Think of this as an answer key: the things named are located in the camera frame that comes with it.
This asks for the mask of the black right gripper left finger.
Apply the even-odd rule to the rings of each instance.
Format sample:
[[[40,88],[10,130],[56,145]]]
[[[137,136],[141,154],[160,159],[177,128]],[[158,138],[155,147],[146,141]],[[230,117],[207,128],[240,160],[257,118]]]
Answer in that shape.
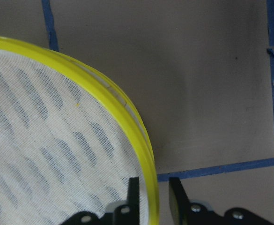
[[[140,183],[138,177],[129,179],[126,200],[113,212],[114,225],[140,224]]]

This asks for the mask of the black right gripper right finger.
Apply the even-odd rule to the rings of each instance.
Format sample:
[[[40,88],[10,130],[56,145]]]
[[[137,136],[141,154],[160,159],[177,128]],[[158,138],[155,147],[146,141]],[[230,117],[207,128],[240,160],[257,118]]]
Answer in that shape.
[[[169,204],[175,225],[207,225],[208,210],[198,202],[191,202],[179,178],[169,178]]]

